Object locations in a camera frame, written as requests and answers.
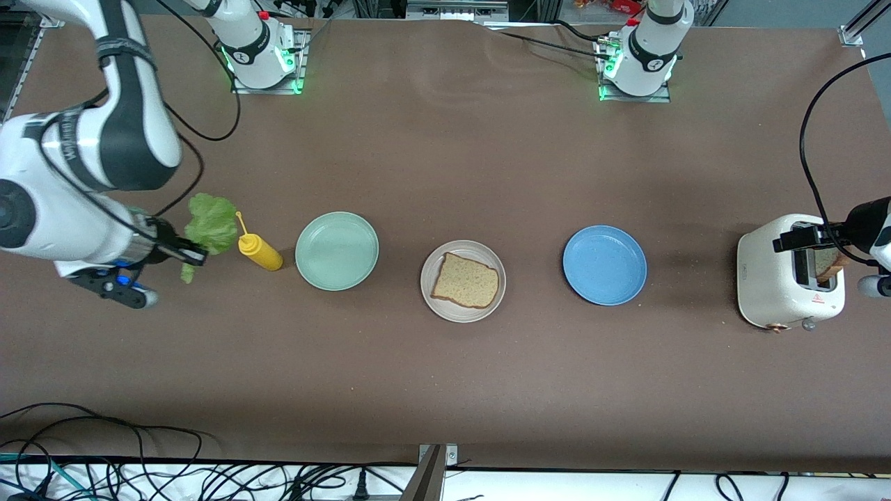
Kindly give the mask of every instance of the green plate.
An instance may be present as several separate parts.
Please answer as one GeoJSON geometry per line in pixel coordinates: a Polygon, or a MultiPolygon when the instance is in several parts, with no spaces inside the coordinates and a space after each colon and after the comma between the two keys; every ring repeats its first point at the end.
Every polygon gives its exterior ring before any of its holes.
{"type": "Polygon", "coordinates": [[[329,212],[304,228],[294,259],[314,287],[344,291],[371,274],[378,262],[378,235],[352,212],[329,212]]]}

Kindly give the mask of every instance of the yellow bottle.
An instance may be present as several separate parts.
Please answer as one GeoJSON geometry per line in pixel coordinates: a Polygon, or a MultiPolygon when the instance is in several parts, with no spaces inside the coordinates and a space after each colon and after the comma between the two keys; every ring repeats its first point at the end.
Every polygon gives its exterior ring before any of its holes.
{"type": "Polygon", "coordinates": [[[277,250],[260,238],[260,235],[248,233],[248,228],[244,226],[244,219],[241,218],[240,212],[236,212],[235,216],[241,221],[241,229],[244,230],[244,234],[238,237],[238,250],[251,261],[269,271],[275,271],[282,267],[282,254],[279,254],[277,250]]]}

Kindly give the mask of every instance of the lettuce leaf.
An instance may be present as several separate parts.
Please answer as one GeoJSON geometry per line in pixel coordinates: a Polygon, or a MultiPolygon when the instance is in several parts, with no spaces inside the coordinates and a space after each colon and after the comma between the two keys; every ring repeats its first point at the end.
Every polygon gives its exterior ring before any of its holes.
{"type": "MultiPolygon", "coordinates": [[[[192,221],[185,226],[185,238],[198,244],[209,255],[228,251],[238,240],[235,226],[235,206],[223,197],[197,193],[189,200],[192,221]]],[[[191,283],[194,267],[183,265],[180,278],[191,283]]]]}

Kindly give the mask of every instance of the red object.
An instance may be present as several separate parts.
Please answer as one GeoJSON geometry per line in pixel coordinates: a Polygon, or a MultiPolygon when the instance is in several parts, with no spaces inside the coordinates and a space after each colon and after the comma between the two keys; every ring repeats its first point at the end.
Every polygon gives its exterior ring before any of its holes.
{"type": "Polygon", "coordinates": [[[633,16],[640,12],[643,7],[634,0],[613,0],[609,3],[609,8],[633,16]]]}

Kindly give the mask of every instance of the table surface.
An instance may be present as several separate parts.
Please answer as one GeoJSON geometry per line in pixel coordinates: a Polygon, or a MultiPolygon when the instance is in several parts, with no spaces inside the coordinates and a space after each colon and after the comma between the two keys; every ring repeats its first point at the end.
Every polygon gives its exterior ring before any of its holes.
{"type": "MultiPolygon", "coordinates": [[[[144,23],[169,102],[223,132],[222,71],[173,18],[144,23]]],[[[380,238],[368,279],[323,292],[232,250],[191,285],[174,262],[147,269],[161,301],[134,311],[0,254],[0,407],[64,400],[192,427],[216,436],[202,454],[219,458],[405,461],[454,442],[481,466],[887,468],[891,309],[854,291],[869,270],[848,269],[845,311],[813,333],[757,330],[735,304],[740,236],[815,212],[801,118],[860,51],[831,30],[762,29],[694,29],[683,49],[671,104],[602,103],[584,57],[468,22],[332,22],[303,95],[242,97],[234,136],[200,143],[200,190],[286,255],[313,218],[362,215],[380,238]],[[621,307],[585,302],[560,270],[569,237],[597,224],[647,255],[646,286],[621,307]],[[419,292],[424,259],[456,239],[507,270],[503,303],[475,324],[440,319],[419,292]]],[[[83,29],[49,32],[16,112],[96,94],[92,54],[83,29]]],[[[825,96],[808,139],[833,217],[887,195],[891,143],[866,71],[825,96]]],[[[115,196],[161,206],[194,172],[184,155],[158,192],[115,196]]],[[[188,221],[184,204],[169,214],[188,221]]],[[[57,450],[135,454],[106,428],[59,436],[57,450]]],[[[190,453],[159,440],[149,454],[190,453]]]]}

